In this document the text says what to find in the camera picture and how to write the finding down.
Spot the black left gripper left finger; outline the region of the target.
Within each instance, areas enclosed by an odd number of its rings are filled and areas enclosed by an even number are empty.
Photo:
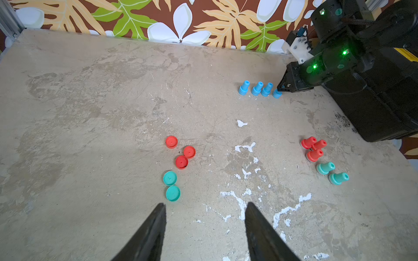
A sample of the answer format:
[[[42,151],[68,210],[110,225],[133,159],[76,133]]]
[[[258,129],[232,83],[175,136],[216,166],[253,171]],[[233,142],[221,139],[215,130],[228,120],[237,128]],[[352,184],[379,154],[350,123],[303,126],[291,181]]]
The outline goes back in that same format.
[[[159,203],[112,261],[160,261],[166,224],[166,206]]]

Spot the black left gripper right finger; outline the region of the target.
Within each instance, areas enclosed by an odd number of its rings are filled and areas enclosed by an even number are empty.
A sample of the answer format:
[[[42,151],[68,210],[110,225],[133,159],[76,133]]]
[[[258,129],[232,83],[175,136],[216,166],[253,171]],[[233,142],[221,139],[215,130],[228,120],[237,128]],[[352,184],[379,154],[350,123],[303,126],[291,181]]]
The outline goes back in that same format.
[[[252,261],[300,261],[253,202],[245,211],[246,235]]]

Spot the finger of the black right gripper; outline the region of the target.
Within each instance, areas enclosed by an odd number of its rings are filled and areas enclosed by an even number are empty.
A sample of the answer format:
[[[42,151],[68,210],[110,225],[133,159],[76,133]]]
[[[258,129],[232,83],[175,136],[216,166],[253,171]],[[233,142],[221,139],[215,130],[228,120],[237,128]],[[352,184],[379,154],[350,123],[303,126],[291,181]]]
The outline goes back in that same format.
[[[279,92],[302,92],[305,91],[305,83],[300,77],[300,66],[298,63],[289,63],[283,79],[277,86]]]

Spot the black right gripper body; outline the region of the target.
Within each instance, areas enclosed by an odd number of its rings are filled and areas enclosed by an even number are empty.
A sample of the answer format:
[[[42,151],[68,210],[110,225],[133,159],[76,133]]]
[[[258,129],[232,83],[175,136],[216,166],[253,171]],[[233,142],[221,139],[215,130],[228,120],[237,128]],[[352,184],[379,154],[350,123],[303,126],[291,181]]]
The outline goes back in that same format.
[[[302,65],[292,63],[292,89],[311,90],[340,76],[360,80],[374,66],[375,56],[353,43],[329,46]]]

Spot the blue stamp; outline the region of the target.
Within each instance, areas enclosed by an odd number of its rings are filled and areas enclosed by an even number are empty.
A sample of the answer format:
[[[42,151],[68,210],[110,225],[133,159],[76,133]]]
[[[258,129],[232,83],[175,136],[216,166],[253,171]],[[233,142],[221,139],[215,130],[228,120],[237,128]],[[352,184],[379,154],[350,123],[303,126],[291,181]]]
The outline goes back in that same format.
[[[268,97],[271,94],[272,89],[273,89],[273,84],[268,83],[266,86],[262,88],[261,95],[264,97]]]
[[[254,96],[258,96],[261,93],[263,86],[263,82],[258,82],[257,85],[252,88],[251,94]]]
[[[281,97],[282,97],[282,95],[283,95],[283,93],[282,93],[281,91],[277,90],[277,89],[275,89],[275,90],[273,91],[273,93],[272,93],[272,96],[273,96],[275,99],[279,99],[279,98],[281,98]]]
[[[246,80],[244,83],[238,88],[238,93],[242,96],[246,96],[248,90],[250,88],[250,81]]]

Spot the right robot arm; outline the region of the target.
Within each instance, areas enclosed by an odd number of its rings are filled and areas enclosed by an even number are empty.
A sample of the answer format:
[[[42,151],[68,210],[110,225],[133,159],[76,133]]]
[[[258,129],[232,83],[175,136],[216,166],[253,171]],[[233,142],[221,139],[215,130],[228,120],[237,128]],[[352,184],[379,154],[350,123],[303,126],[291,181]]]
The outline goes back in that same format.
[[[358,77],[373,67],[373,52],[383,47],[418,47],[417,1],[398,1],[376,20],[363,1],[325,1],[311,20],[319,43],[312,46],[307,27],[288,35],[296,61],[287,64],[279,92],[308,91],[346,71]]]

